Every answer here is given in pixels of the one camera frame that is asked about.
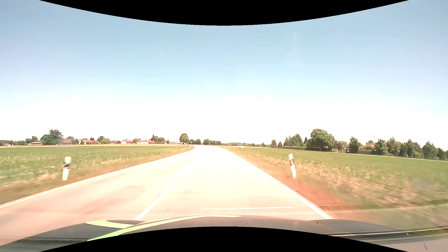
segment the green stripe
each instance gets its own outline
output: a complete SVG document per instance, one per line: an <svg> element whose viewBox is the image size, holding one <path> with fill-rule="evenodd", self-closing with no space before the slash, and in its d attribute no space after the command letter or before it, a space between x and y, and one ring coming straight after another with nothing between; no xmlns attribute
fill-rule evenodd
<svg viewBox="0 0 448 252"><path fill-rule="evenodd" d="M127 227L135 225L135 224L108 222L108 221L86 222L86 224L95 225L95 226L113 227L113 228L127 228Z"/></svg>
<svg viewBox="0 0 448 252"><path fill-rule="evenodd" d="M172 222L180 222L180 221L184 221L184 220L196 219L196 218L201 218L201 217L229 217L229 218L234 218L234 217L244 217L244 216L241 216L241 215L200 215L200 216L191 216L191 217L177 218L177 219L171 219L171 220L166 220L166 221L161 221L161 222L153 222L153 223L148 223L148 224L144 224L144 225L134 226L134 227L130 227L130 228L122 229L122 230L117 230L117 231L112 232L110 234L102 235L102 236L99 236L99 237L96 237L96 238L93 238L93 239L90 239L90 240L87 240L87 241L93 241L93 240L97 240L97 239L113 237L113 236L117 236L117 235L121 235L121 234L124 234L124 233L131 232L131 231L152 227L152 226L158 226L158 225L163 225L163 224L172 223Z"/></svg>

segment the white lane marking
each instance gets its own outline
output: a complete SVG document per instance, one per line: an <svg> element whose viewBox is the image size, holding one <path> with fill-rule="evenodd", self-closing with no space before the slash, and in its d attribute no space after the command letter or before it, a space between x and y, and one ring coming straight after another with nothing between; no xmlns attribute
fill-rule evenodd
<svg viewBox="0 0 448 252"><path fill-rule="evenodd" d="M171 185L165 192L163 192L157 199L155 199L141 214L139 214L134 220L140 221L163 197L165 197L171 189L176 185Z"/></svg>
<svg viewBox="0 0 448 252"><path fill-rule="evenodd" d="M206 210L225 210L225 209L279 209L279 208L293 208L293 207L244 207L244 208L204 208Z"/></svg>
<svg viewBox="0 0 448 252"><path fill-rule="evenodd" d="M316 205L314 205L313 203L309 202L307 199L305 199L304 197L302 197L301 195L299 195L298 193L296 193L295 191L291 190L291 188L287 187L286 185L282 184L280 181L276 180L275 178L271 177L269 174L267 174L266 172L262 171L260 168L258 168L257 166L249 163L248 161L244 160L243 158L239 157L241 160L243 160L244 162L246 162L248 164L249 167L257 170L259 173L261 173L262 175L264 175L266 178L270 179L272 182L274 182L275 184L277 184L278 186L280 186L281 188L283 188L285 191L289 192L292 196L294 196L296 199L300 200L303 204L305 204L307 207L311 208L313 211L315 211L318 215L322 216L324 219L334 219L333 217L331 217L330 215L326 214L324 211L320 210Z"/></svg>
<svg viewBox="0 0 448 252"><path fill-rule="evenodd" d="M172 158L174 156L182 155L184 153L189 153L189 152L190 151L179 153L179 154L176 154L176 155L173 155L173 156L164 157L164 158L157 159L157 160L154 160L154 161L150 161L150 162L147 162L147 163L143 163L143 164L131 166L131 167L128 167L128 168L124 168L124 169L121 169L121 170L118 170L118 171L113 171L113 172L110 172L110 173L102 174L102 175L99 175L99 176L96 176L96 177L93 177L93 178L87 178L85 180L74 182L72 184L68 184L68 185L65 185L65 186L62 186L62 187L58 187L56 189L52 189L52 190L49 190L49 191L46 191L46 192L43 192L43 193L39 193L39 194L36 194L36 195L33 195L33 196L29 196L29 197L26 197L26 198L23 198L23 199L20 199L20 200L16 200L16 201L13 201L13 202L10 202L10 203L6 203L5 205L0 206L0 209L8 207L8 206L11 206L11 205L14 205L14 204L17 204L17 203L20 203L20 202L23 202L23 201L26 201L26 200L30 200L30 199L36 198L36 197L39 197L39 196L42 196L42 195L45 195L45 194L48 194L48 193L51 193L51 192L55 192L55 191L59 191L59 190L62 190L62 189L68 188L68 187L76 186L76 185L79 185L79 184L82 184L82 183L85 183L85 182L88 182L88 181L91 181L91 180L94 180L94 179L97 179L97 178L102 178L102 177L106 177L106 176L109 176L109 175L114 175L114 174L119 173L119 172L130 171L130 170L132 170L134 168L137 168L138 166L141 166L141 165L146 165L148 163L152 163L152 164L158 163L159 161L166 160L166 159Z"/></svg>

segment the green field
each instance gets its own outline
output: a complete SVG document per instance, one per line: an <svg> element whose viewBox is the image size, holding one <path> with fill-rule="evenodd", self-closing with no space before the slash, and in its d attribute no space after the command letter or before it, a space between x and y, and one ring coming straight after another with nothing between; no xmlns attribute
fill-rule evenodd
<svg viewBox="0 0 448 252"><path fill-rule="evenodd" d="M292 153L298 182L314 184L342 198L347 209L369 213L378 223L403 228L448 225L448 162L270 148L226 149L288 177L292 176L288 160Z"/></svg>
<svg viewBox="0 0 448 252"><path fill-rule="evenodd" d="M0 204L42 190L189 150L181 145L86 145L0 148ZM62 182L64 157L72 157Z"/></svg>

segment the white edge line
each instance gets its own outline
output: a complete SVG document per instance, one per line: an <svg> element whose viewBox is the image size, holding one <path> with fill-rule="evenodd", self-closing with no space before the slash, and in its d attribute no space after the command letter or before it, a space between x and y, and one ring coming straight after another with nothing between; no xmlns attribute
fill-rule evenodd
<svg viewBox="0 0 448 252"><path fill-rule="evenodd" d="M242 160L244 160L244 162L246 162L247 164L249 164L252 168L255 168L258 172L260 172L261 174L263 174L266 178L270 179L271 181L273 181L274 183L276 183L278 186L280 186L281 188L283 188L285 191L289 192L292 196L296 197L296 199L300 200L303 204L307 205L307 207L311 208L313 211L315 211L318 215L322 216L323 218L330 220L330 219L334 219L333 217L331 217L330 215L326 214L324 211L320 210L316 205L314 205L313 203L309 202L307 199L305 199L304 197L302 197L301 195L299 195L298 193L294 192L293 190L291 190L291 188L287 187L286 185L282 184L280 181L276 180L275 178L271 177L269 174L267 174L266 172L262 171L260 168L258 168L257 166L249 163L248 161L246 161L245 159L241 158Z"/></svg>
<svg viewBox="0 0 448 252"><path fill-rule="evenodd" d="M134 220L135 221L140 221L143 217L145 217L145 215L163 198L165 197L169 191L171 191L171 189L173 189L176 185L171 185L170 187L168 187L167 190L165 190L165 192L163 192L159 197L157 197L157 199L155 199L141 214L139 214Z"/></svg>
<svg viewBox="0 0 448 252"><path fill-rule="evenodd" d="M183 153L179 153L179 154L176 154L176 155L173 155L173 156L177 156L177 155L188 153L188 152L189 151L183 152ZM173 157L173 156L167 156L167 157L164 157L164 158L161 158L161 159L157 159L157 160L146 162L146 163L139 164L139 165L134 165L134 166L131 166L131 167L128 167L128 168L124 168L124 169L121 169L121 170L117 170L117 171L113 171L113 172L110 172L110 173L102 174L102 175L99 175L99 176L96 176L96 177L87 178L87 179L84 179L84 180L81 180L81 181L78 181L78 182L74 182L74 183L71 183L71 184L68 184L68 185L65 185L65 186L61 186L61 187L58 187L58 188L55 188L55 189L51 189L51 190L46 191L46 192L38 193L38 194L33 195L33 196L28 196L28 197L25 197L25 198L22 198L22 199L19 199L19 200L15 200L15 201L12 201L12 202L9 202L9 203L5 203L4 205L0 206L0 209L8 207L8 206L11 206L11 205L14 205L14 204L17 204L17 203L20 203L20 202L23 202L23 201L26 201L26 200L30 200L30 199L36 198L36 197L39 197L39 196L42 196L42 195L45 195L45 194L48 194L48 193L51 193L51 192L55 192L55 191L59 191L59 190L62 190L62 189L68 188L68 187L76 186L76 185L79 185L79 184L82 184L82 183L85 183L85 182L88 182L88 181L91 181L91 180L94 180L94 179L97 179L97 178L102 178L102 177L106 177L106 176L109 176L109 175L114 175L114 174L119 173L119 172L130 171L130 170L132 170L132 169L134 169L134 168L136 168L138 166L146 165L148 163L158 162L160 160L168 159L168 158Z"/></svg>

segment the deciduous tree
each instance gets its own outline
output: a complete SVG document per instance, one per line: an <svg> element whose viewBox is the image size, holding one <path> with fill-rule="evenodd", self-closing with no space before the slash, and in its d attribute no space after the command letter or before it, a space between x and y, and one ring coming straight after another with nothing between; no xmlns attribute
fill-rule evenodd
<svg viewBox="0 0 448 252"><path fill-rule="evenodd" d="M357 138L351 137L349 142L349 149L351 153L358 153L358 149L361 146L361 143L358 141Z"/></svg>

